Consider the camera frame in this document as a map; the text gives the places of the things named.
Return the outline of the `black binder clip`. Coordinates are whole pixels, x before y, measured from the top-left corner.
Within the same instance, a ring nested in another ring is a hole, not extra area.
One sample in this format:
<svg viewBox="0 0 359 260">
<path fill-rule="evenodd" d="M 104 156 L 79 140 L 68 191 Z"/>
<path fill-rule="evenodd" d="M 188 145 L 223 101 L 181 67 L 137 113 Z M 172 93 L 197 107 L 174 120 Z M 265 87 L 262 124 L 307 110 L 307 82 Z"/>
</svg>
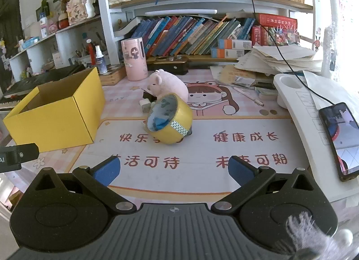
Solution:
<svg viewBox="0 0 359 260">
<path fill-rule="evenodd" d="M 156 102 L 157 97 L 153 96 L 148 90 L 143 89 L 143 95 L 142 95 L 143 99 L 148 99 L 151 103 L 152 102 Z"/>
</svg>

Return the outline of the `pink cartoon desk mat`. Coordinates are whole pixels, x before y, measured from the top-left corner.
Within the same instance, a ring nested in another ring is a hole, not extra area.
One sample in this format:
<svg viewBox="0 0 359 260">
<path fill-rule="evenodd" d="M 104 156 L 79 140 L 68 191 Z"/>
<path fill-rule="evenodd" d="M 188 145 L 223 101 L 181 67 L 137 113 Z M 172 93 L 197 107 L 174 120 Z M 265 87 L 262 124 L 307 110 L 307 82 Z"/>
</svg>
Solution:
<svg viewBox="0 0 359 260">
<path fill-rule="evenodd" d="M 46 167 L 69 173 L 94 167 L 111 156 L 120 159 L 120 174 L 110 188 L 135 205 L 142 202 L 206 202 L 212 204 L 238 188 L 228 173 L 236 155 L 254 167 L 267 166 L 290 174 L 309 167 L 298 131 L 290 115 L 269 103 L 269 114 L 242 107 L 234 115 L 210 107 L 193 113 L 192 134 L 164 144 L 145 130 L 147 117 L 139 100 L 147 81 L 120 81 L 103 88 L 105 105 L 91 144 L 40 152 L 36 160 L 8 172 L 7 178 L 25 191 Z"/>
</svg>

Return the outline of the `pink plush pig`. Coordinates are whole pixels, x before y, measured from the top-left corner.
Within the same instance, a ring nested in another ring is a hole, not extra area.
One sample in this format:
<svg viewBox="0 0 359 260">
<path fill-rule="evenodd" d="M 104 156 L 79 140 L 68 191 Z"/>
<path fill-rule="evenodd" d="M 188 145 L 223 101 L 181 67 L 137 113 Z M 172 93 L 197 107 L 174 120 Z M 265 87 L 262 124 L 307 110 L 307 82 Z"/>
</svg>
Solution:
<svg viewBox="0 0 359 260">
<path fill-rule="evenodd" d="M 177 76 L 163 69 L 155 70 L 149 76 L 147 89 L 153 96 L 157 97 L 157 99 L 170 93 L 175 93 L 185 103 L 187 103 L 189 98 L 189 90 L 186 84 Z"/>
</svg>

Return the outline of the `red box of books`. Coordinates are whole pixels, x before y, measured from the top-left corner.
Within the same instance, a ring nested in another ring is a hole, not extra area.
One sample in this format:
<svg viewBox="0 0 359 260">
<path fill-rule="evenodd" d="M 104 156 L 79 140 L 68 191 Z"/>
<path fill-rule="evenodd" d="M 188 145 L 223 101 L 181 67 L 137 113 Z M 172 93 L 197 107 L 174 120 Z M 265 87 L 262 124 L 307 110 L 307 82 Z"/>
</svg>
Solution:
<svg viewBox="0 0 359 260">
<path fill-rule="evenodd" d="M 253 46 L 298 45 L 298 21 L 281 15 L 257 13 L 251 29 L 251 42 Z"/>
</svg>

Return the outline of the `stack of loose papers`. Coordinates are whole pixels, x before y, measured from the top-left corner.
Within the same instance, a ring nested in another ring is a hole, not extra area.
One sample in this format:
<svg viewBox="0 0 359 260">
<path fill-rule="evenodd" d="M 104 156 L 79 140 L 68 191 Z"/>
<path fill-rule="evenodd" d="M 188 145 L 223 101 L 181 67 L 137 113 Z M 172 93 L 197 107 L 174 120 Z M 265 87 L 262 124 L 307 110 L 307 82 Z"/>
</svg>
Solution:
<svg viewBox="0 0 359 260">
<path fill-rule="evenodd" d="M 222 84 L 244 88 L 271 87 L 273 78 L 280 73 L 319 73 L 322 59 L 315 51 L 299 45 L 254 46 L 251 50 L 212 49 L 212 56 L 222 54 L 227 62 L 219 69 L 211 67 L 212 76 Z"/>
</svg>

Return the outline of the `white spray bottle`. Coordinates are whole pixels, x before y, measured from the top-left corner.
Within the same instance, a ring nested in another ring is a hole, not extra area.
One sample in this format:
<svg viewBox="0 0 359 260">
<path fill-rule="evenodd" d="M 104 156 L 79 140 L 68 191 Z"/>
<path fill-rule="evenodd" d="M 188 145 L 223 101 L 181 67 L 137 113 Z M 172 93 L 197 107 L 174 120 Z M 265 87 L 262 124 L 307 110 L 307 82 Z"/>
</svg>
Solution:
<svg viewBox="0 0 359 260">
<path fill-rule="evenodd" d="M 96 67 L 100 75 L 108 72 L 105 57 L 99 45 L 96 45 Z"/>
</svg>

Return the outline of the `black brown ukulele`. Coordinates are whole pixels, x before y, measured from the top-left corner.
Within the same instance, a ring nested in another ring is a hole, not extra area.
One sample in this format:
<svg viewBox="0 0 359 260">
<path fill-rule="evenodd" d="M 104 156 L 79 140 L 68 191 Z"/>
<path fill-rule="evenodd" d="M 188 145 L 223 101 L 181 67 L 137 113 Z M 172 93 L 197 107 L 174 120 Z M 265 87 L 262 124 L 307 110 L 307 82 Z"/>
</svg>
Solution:
<svg viewBox="0 0 359 260">
<path fill-rule="evenodd" d="M 161 56 L 149 57 L 147 68 L 149 71 L 163 69 L 175 75 L 185 75 L 191 69 L 209 69 L 211 66 L 236 62 L 236 58 L 212 58 L 210 55 Z"/>
</svg>

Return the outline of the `orange white box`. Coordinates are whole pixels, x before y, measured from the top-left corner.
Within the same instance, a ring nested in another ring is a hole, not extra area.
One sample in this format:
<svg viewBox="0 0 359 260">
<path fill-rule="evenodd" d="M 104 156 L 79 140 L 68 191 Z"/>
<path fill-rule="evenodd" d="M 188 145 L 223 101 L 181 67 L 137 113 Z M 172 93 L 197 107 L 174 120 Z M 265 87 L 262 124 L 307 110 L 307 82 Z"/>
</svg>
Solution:
<svg viewBox="0 0 359 260">
<path fill-rule="evenodd" d="M 212 58 L 237 59 L 244 56 L 252 48 L 250 40 L 219 39 L 217 47 L 210 50 Z"/>
</svg>

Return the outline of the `wooden chessboard box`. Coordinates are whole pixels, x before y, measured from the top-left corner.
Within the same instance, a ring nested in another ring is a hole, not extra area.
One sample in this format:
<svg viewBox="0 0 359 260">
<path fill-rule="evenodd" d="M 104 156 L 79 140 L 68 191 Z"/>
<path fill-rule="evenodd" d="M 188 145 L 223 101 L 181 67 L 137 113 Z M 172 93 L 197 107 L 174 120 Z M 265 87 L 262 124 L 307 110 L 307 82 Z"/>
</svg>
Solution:
<svg viewBox="0 0 359 260">
<path fill-rule="evenodd" d="M 124 65 L 111 66 L 106 73 L 99 75 L 102 86 L 114 86 L 126 76 Z"/>
</svg>

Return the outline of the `yellow tape roll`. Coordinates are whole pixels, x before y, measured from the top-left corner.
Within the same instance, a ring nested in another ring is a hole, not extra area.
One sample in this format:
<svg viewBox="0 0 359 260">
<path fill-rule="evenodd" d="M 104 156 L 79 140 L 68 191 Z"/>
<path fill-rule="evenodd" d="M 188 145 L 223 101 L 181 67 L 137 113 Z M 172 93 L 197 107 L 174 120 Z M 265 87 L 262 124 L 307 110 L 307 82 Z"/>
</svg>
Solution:
<svg viewBox="0 0 359 260">
<path fill-rule="evenodd" d="M 145 130 L 164 144 L 175 144 L 192 134 L 192 109 L 175 93 L 157 99 L 150 109 Z"/>
</svg>

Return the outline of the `pink cylindrical container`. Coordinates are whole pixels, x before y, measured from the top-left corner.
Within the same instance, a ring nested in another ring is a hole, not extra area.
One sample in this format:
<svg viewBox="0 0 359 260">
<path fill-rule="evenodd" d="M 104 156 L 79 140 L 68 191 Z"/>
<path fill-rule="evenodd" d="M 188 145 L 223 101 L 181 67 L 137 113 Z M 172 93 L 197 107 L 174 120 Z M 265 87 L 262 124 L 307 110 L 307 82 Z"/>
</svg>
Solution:
<svg viewBox="0 0 359 260">
<path fill-rule="evenodd" d="M 121 41 L 125 70 L 129 81 L 141 81 L 148 77 L 144 43 L 141 37 Z"/>
</svg>

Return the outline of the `white pen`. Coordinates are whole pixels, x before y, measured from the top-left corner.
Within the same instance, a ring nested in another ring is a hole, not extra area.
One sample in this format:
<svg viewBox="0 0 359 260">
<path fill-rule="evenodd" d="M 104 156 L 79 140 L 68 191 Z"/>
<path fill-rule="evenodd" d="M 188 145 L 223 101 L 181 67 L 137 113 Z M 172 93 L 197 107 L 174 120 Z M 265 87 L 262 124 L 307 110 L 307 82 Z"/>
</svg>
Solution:
<svg viewBox="0 0 359 260">
<path fill-rule="evenodd" d="M 264 107 L 264 103 L 259 100 L 258 98 L 256 98 L 255 96 L 252 96 L 250 93 L 242 90 L 241 88 L 239 87 L 234 87 L 234 86 L 226 86 L 226 85 L 221 85 L 221 87 L 225 87 L 227 89 L 229 89 L 229 91 L 234 94 L 236 93 L 236 95 L 240 95 L 240 96 L 243 96 L 245 97 L 246 99 L 252 101 L 253 103 L 255 103 L 256 105 L 260 106 L 260 107 Z"/>
</svg>

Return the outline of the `black smartphone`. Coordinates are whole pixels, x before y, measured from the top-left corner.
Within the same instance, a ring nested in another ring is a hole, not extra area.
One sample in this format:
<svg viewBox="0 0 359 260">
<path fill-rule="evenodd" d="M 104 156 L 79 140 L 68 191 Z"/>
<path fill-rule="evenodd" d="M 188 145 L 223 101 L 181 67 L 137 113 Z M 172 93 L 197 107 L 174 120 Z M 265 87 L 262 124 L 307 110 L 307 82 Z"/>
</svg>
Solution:
<svg viewBox="0 0 359 260">
<path fill-rule="evenodd" d="M 358 123 L 346 103 L 324 107 L 318 111 L 326 132 L 339 179 L 342 182 L 358 177 Z"/>
</svg>

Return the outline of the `red bottle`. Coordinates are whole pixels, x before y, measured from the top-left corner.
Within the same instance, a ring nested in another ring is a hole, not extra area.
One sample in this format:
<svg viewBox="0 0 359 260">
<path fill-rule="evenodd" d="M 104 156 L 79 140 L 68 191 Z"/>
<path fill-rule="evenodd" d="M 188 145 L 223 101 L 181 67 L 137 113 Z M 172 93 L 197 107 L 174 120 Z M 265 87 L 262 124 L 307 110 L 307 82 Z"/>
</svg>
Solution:
<svg viewBox="0 0 359 260">
<path fill-rule="evenodd" d="M 92 44 L 92 40 L 87 39 L 86 43 L 87 43 L 88 52 L 89 52 L 90 58 L 91 58 L 91 65 L 96 65 L 96 51 L 94 49 L 94 45 Z"/>
</svg>

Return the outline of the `yellow cardboard box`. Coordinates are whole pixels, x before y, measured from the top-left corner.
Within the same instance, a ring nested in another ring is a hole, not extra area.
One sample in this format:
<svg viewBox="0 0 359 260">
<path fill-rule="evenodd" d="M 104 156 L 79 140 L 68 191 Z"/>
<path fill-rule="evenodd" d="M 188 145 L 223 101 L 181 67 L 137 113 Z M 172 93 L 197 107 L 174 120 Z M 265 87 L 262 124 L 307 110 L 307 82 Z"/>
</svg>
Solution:
<svg viewBox="0 0 359 260">
<path fill-rule="evenodd" d="M 3 122 L 16 144 L 49 152 L 93 143 L 104 105 L 98 71 L 90 68 L 35 87 Z"/>
</svg>

